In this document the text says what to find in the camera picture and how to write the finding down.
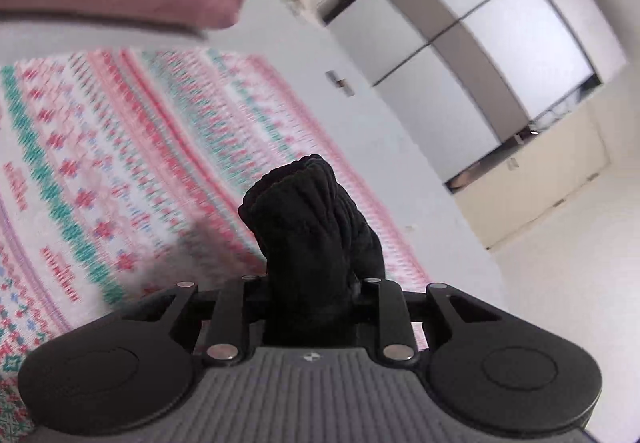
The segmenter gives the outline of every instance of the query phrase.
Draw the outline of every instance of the beige stripe panel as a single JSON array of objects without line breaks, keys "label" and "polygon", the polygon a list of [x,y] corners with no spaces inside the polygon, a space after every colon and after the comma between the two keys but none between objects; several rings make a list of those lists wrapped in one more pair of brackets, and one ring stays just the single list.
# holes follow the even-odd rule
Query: beige stripe panel
[{"label": "beige stripe panel", "polygon": [[456,17],[440,0],[390,0],[428,41],[452,26]]},{"label": "beige stripe panel", "polygon": [[526,127],[527,113],[462,23],[439,36],[433,45],[474,98],[501,142]]}]

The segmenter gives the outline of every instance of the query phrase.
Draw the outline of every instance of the black cloth item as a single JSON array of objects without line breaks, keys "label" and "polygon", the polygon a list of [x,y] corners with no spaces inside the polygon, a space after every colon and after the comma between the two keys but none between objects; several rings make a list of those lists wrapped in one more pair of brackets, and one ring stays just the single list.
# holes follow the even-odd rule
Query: black cloth item
[{"label": "black cloth item", "polygon": [[384,279],[385,263],[378,236],[332,167],[312,154],[276,168],[249,189],[238,213],[267,259],[274,307],[265,339],[335,341],[354,286]]}]

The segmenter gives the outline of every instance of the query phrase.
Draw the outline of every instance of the beige cabinet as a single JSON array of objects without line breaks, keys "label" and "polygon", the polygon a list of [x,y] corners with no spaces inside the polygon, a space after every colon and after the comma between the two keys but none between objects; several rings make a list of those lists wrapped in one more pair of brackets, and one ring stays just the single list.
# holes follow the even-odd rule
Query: beige cabinet
[{"label": "beige cabinet", "polygon": [[521,229],[608,164],[588,101],[455,194],[486,247]]}]

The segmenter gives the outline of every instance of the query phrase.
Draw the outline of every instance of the gray ribbed panel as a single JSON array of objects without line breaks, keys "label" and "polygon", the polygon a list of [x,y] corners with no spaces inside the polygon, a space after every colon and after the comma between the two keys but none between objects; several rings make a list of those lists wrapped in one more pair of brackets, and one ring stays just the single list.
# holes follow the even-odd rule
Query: gray ribbed panel
[{"label": "gray ribbed panel", "polygon": [[[263,347],[250,362],[210,369],[191,397],[156,423],[85,438],[39,429],[24,443],[498,443],[444,414],[408,371],[364,349]],[[537,443],[592,443],[575,430]]]},{"label": "gray ribbed panel", "polygon": [[469,91],[501,142],[526,127],[529,116],[520,101],[462,23],[439,36],[433,45]]},{"label": "gray ribbed panel", "polygon": [[441,0],[390,0],[427,40],[446,30],[457,18]]}]

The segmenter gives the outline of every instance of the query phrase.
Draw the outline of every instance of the silver screw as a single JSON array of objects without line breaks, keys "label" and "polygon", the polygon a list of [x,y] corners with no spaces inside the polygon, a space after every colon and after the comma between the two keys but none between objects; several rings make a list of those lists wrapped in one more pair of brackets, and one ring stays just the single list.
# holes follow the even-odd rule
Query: silver screw
[{"label": "silver screw", "polygon": [[207,355],[215,360],[233,360],[238,356],[238,348],[232,344],[216,344],[207,349]]},{"label": "silver screw", "polygon": [[402,344],[393,344],[383,349],[382,354],[389,360],[395,360],[396,362],[404,362],[405,360],[411,360],[415,351],[409,346]]}]

